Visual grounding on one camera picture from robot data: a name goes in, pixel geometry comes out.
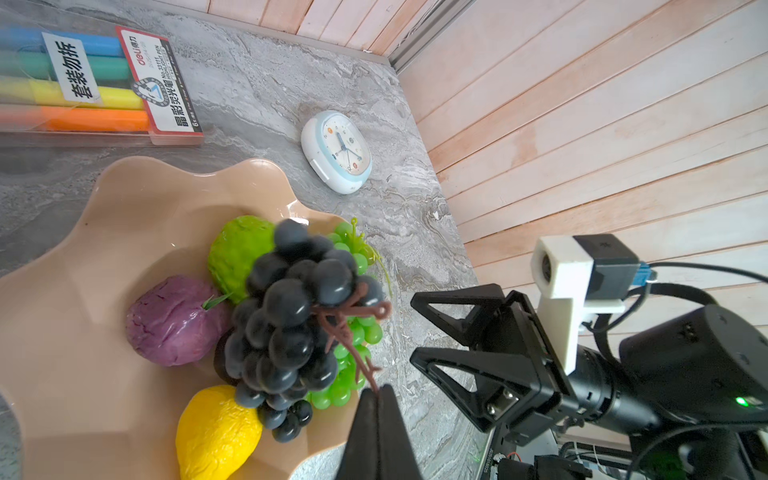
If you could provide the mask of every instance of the gray marble surface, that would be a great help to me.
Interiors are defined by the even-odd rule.
[[[206,173],[251,157],[287,174],[299,200],[365,225],[393,278],[395,315],[372,348],[381,383],[398,395],[424,478],[473,478],[485,437],[408,362],[417,346],[454,346],[411,310],[420,290],[477,283],[395,72],[385,66],[303,45],[263,38],[184,15],[117,0],[55,0],[100,18],[170,39],[206,132],[196,148],[0,148],[0,275],[61,241],[85,206],[94,180],[113,161],[149,155]],[[43,18],[38,5],[0,0],[20,15]],[[327,188],[301,151],[300,132],[315,113],[347,114],[366,137],[375,164],[349,196]],[[18,426],[0,403],[0,479],[19,478]],[[341,449],[311,458],[294,478],[333,478]]]

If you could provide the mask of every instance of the fruit bowl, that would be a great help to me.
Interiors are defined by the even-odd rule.
[[[222,382],[212,353],[175,367],[137,355],[125,313],[170,275],[208,278],[211,242],[245,214],[304,219],[310,233],[343,221],[303,206],[266,160],[191,174],[128,157],[104,170],[59,245],[0,278],[0,392],[21,427],[26,480],[179,478],[178,419],[196,392]],[[353,393],[342,408],[316,411],[290,443],[266,432],[230,478],[289,478],[304,459],[346,441],[356,407]]]

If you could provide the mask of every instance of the highlighter pen set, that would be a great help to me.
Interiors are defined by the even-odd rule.
[[[117,34],[108,37],[40,28],[0,28],[0,131],[34,132],[28,136],[35,141],[81,134],[83,146],[202,143],[202,130],[167,40],[122,27],[117,27]],[[68,49],[62,49],[62,44],[69,45]],[[57,45],[59,55],[49,53],[51,45]],[[127,56],[123,45],[126,49],[136,48],[130,48]],[[148,61],[149,54],[158,56]],[[78,68],[72,67],[71,58],[77,59]],[[147,64],[157,70],[147,70]],[[60,79],[57,71],[66,78]],[[80,83],[75,74],[80,75]],[[141,88],[137,88],[141,96],[132,89],[135,74],[141,75]],[[86,96],[95,99],[94,103],[76,101]],[[110,136],[91,142],[94,134]],[[70,137],[62,144],[72,144],[72,140]]]

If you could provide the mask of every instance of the orange highlighter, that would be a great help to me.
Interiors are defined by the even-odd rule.
[[[143,110],[0,104],[0,128],[36,131],[149,131]]]

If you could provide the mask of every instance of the white clock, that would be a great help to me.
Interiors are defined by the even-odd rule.
[[[327,110],[301,131],[301,148],[315,173],[340,194],[357,191],[371,174],[371,150],[345,115]]]

